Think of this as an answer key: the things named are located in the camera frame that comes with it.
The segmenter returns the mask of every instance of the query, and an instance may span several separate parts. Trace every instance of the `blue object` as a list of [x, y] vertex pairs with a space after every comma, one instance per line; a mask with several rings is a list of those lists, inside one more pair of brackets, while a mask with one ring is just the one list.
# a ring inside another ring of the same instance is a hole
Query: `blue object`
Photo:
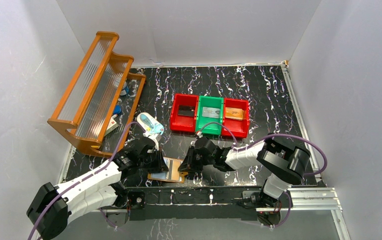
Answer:
[[122, 91], [120, 92], [120, 95], [121, 96], [125, 96], [125, 95], [127, 95], [127, 94], [129, 94], [129, 87], [126, 85], [126, 83], [125, 83], [125, 85], [123, 85], [123, 89], [122, 89]]
[[149, 126], [151, 129], [154, 128], [154, 125], [151, 123], [150, 119], [149, 119], [147, 116], [145, 116], [144, 114], [142, 114], [140, 118], [141, 118], [141, 120], [142, 120], [147, 126]]
[[122, 109], [120, 108], [119, 105], [116, 105], [116, 106], [114, 107], [113, 115], [114, 115], [114, 114], [119, 115], [119, 114], [121, 114], [121, 113], [122, 113]]

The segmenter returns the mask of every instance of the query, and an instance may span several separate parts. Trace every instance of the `box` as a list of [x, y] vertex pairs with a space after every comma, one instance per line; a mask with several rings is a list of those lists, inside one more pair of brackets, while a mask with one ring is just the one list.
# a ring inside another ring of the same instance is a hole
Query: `box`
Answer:
[[119, 127], [119, 124], [116, 122], [116, 120], [114, 120], [116, 116], [117, 115], [111, 116], [110, 121], [107, 125], [107, 130], [105, 130], [104, 137], [107, 136], [107, 134], [111, 133], [113, 130], [115, 130], [117, 127]]
[[[244, 118], [242, 120], [227, 118], [226, 114], [223, 115], [223, 125], [227, 127], [235, 137], [237, 138], [246, 138], [248, 135], [248, 128], [250, 127], [250, 118], [249, 118], [249, 110], [250, 105], [247, 100], [239, 100], [239, 99], [224, 99], [224, 111], [226, 112], [226, 108], [237, 108], [242, 109], [244, 111]], [[222, 136], [230, 136], [226, 129], [222, 129]]]
[[[203, 108], [215, 108], [220, 110], [219, 118], [203, 116]], [[199, 131], [205, 124], [209, 122], [222, 123], [223, 121], [223, 98], [212, 96], [200, 96], [198, 99], [198, 112], [195, 131]], [[220, 135], [222, 127], [217, 124], [211, 124], [202, 130], [204, 134]]]
[[[195, 121], [198, 111], [198, 96], [189, 94], [175, 94], [172, 113], [170, 114], [170, 130], [182, 132], [195, 132]], [[179, 106], [194, 108], [192, 116], [179, 115]]]

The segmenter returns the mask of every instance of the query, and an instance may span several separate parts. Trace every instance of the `black marble surface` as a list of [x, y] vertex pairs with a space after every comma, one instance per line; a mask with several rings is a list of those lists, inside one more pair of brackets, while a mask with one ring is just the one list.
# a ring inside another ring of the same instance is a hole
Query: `black marble surface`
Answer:
[[[191, 141], [194, 140], [190, 133], [171, 132], [169, 129], [169, 116], [175, 94], [248, 100], [251, 124], [247, 138], [238, 139], [241, 146], [270, 132], [301, 136], [280, 66], [152, 67], [136, 68], [131, 72], [147, 76], [135, 116], [147, 112], [165, 126], [165, 132], [159, 142], [166, 157], [184, 159]], [[116, 118], [120, 127], [106, 136], [101, 147], [106, 152], [112, 152], [116, 146], [136, 95], [138, 83], [133, 80], [129, 81], [128, 85], [129, 95], [121, 96], [118, 101], [123, 111], [123, 114]], [[132, 127], [128, 141], [141, 134], [142, 130], [139, 127]], [[229, 137], [211, 138], [221, 147], [230, 146], [233, 142]], [[101, 157], [75, 152], [65, 180], [84, 174], [104, 160]], [[308, 172], [312, 172], [310, 165], [308, 168]], [[200, 175], [187, 179], [185, 183], [166, 183], [148, 180], [147, 172], [140, 170], [125, 179], [123, 184], [127, 187], [261, 186], [269, 175], [270, 172], [260, 166], [245, 167], [231, 172], [221, 172], [212, 166], [205, 166]], [[305, 184], [316, 185], [316, 180], [309, 177]]]

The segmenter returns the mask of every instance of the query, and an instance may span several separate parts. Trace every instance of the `wooden rack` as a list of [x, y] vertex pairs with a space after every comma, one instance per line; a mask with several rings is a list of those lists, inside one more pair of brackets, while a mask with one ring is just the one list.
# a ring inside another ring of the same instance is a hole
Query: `wooden rack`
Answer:
[[140, 81], [127, 123], [133, 119], [145, 84], [145, 75], [129, 73], [133, 57], [113, 52], [118, 39], [119, 35], [115, 32], [97, 32], [47, 121], [83, 154], [111, 156], [112, 153], [100, 151], [99, 148], [123, 84], [126, 79]]

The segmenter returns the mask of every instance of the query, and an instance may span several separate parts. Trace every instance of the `white wall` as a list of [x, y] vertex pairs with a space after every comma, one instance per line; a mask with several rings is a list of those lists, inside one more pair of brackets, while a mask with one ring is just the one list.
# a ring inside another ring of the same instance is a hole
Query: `white wall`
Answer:
[[352, 239], [382, 239], [382, 1], [323, 0], [290, 74]]
[[97, 31], [120, 35], [134, 66], [281, 62], [320, 0], [57, 0], [86, 51]]
[[0, 240], [27, 238], [27, 208], [60, 174], [69, 145], [46, 120], [83, 55], [54, 0], [0, 0]]

